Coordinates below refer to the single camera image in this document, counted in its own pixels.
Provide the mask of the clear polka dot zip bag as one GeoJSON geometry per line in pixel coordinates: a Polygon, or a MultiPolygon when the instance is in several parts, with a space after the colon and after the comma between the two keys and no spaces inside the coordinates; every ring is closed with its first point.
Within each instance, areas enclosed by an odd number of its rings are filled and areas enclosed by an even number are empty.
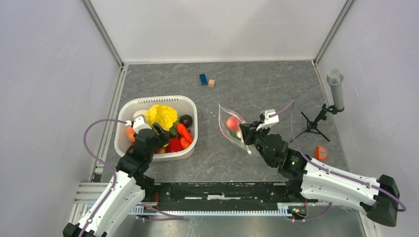
{"type": "Polygon", "coordinates": [[[244,144],[240,124],[246,123],[244,118],[236,111],[218,104],[218,125],[221,133],[233,145],[252,155],[248,145],[244,144]]]}

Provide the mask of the pink toy peach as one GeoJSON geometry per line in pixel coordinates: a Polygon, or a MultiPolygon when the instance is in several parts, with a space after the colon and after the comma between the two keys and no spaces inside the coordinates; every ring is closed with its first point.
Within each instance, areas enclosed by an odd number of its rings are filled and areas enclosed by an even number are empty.
{"type": "Polygon", "coordinates": [[[241,121],[235,117],[235,116],[230,116],[227,121],[226,121],[226,127],[230,130],[230,131],[239,131],[240,130],[240,123],[241,121]]]}

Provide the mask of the green toy vegetable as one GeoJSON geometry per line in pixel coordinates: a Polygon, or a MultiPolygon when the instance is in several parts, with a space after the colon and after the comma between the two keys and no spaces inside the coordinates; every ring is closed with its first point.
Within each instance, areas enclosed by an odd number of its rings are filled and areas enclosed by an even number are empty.
{"type": "Polygon", "coordinates": [[[234,136],[235,138],[237,138],[237,136],[236,136],[236,131],[231,131],[230,132],[230,134],[232,135],[232,136],[234,136]]]}

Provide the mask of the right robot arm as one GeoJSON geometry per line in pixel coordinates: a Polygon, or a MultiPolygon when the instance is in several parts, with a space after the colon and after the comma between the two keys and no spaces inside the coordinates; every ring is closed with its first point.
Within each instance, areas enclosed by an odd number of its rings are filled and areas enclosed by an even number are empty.
{"type": "Polygon", "coordinates": [[[280,134],[257,127],[256,122],[239,125],[244,144],[255,146],[266,164],[288,179],[285,194],[289,200],[324,200],[345,205],[376,223],[396,226],[400,192],[392,177],[362,177],[336,169],[288,148],[280,134]]]}

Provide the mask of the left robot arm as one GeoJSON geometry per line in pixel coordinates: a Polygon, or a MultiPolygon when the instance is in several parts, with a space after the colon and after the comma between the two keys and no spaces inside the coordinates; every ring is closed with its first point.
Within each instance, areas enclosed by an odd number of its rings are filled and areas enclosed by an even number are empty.
{"type": "Polygon", "coordinates": [[[76,224],[68,223],[65,237],[111,237],[130,211],[142,200],[155,196],[154,179],[145,176],[155,152],[169,143],[158,124],[126,121],[134,131],[135,142],[113,169],[113,178],[93,207],[76,224]]]}

